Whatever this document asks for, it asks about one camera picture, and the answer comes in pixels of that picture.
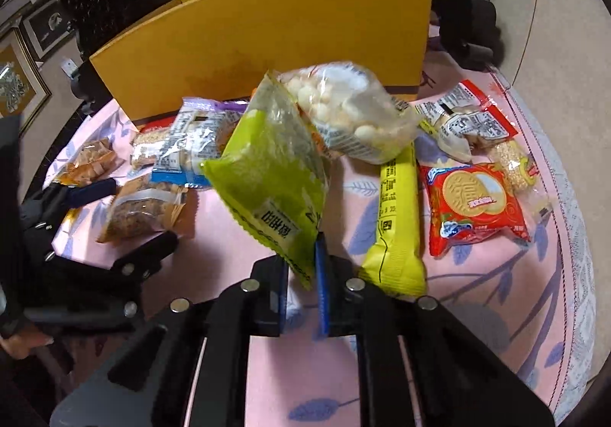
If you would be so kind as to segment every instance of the tile floor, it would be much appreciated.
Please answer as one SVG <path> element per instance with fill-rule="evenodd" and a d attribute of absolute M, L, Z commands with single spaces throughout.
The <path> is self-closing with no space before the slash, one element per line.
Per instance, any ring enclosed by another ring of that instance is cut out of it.
<path fill-rule="evenodd" d="M 584 214 L 599 288 L 594 375 L 611 350 L 611 322 L 605 318 L 611 309 L 611 292 L 601 290 L 611 285 L 604 221 L 606 206 L 611 204 L 605 173 L 611 166 L 602 160 L 611 147 L 611 131 L 606 128 L 611 111 L 611 98 L 606 98 L 611 86 L 606 64 L 611 16 L 601 0 L 493 1 L 506 45 L 500 68 L 548 133 Z M 57 65 L 50 61 L 42 70 L 52 73 L 56 82 L 54 96 L 23 140 L 26 185 L 54 133 L 79 104 Z"/>

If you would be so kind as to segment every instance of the picture frame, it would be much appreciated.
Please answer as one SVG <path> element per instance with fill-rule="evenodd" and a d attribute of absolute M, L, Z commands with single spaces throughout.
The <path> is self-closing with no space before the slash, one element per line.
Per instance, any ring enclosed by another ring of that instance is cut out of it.
<path fill-rule="evenodd" d="M 0 35 L 0 118 L 22 115 L 22 136 L 50 96 L 19 29 Z"/>
<path fill-rule="evenodd" d="M 45 62 L 74 34 L 57 0 L 47 0 L 27 14 L 21 21 L 20 30 L 36 62 Z"/>

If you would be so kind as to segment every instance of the yellow snack package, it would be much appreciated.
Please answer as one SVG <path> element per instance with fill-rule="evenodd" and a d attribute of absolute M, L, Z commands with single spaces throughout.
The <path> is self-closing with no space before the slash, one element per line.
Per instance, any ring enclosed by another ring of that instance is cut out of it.
<path fill-rule="evenodd" d="M 359 276 L 391 295 L 426 293 L 420 259 L 418 172 L 413 143 L 382 166 L 376 242 Z"/>
<path fill-rule="evenodd" d="M 222 157 L 203 168 L 236 221 L 282 256 L 309 289 L 328 178 L 305 119 L 267 73 Z"/>

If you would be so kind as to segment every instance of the orange snack package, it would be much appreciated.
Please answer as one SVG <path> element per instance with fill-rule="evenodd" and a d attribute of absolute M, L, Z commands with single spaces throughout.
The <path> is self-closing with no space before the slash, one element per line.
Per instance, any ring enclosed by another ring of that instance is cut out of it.
<path fill-rule="evenodd" d="M 499 164 L 421 166 L 420 174 L 431 205 L 432 256 L 456 244 L 483 241 L 502 229 L 530 241 L 520 204 Z"/>

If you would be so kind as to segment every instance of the metal rivet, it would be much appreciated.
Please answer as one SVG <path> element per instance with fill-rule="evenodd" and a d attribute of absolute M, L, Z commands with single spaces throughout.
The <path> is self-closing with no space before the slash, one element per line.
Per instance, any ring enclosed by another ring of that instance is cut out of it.
<path fill-rule="evenodd" d="M 435 310 L 438 307 L 437 300 L 433 296 L 422 296 L 418 298 L 418 306 L 422 310 Z"/>
<path fill-rule="evenodd" d="M 138 305 L 133 301 L 128 301 L 123 307 L 123 314 L 127 318 L 132 318 L 138 311 Z"/>
<path fill-rule="evenodd" d="M 246 279 L 242 281 L 242 284 L 239 285 L 242 288 L 242 291 L 245 293 L 251 293 L 259 289 L 261 284 L 257 279 Z"/>
<path fill-rule="evenodd" d="M 126 263 L 125 265 L 123 265 L 123 268 L 121 269 L 121 273 L 124 276 L 130 276 L 135 268 L 136 267 L 134 267 L 133 263 Z"/>
<path fill-rule="evenodd" d="M 191 303 L 189 303 L 188 299 L 176 298 L 170 303 L 170 310 L 172 310 L 174 313 L 183 313 L 184 311 L 189 310 L 190 306 Z"/>
<path fill-rule="evenodd" d="M 352 279 L 348 279 L 346 281 L 346 287 L 350 291 L 362 291 L 365 289 L 365 281 L 359 279 L 358 277 L 353 277 Z"/>

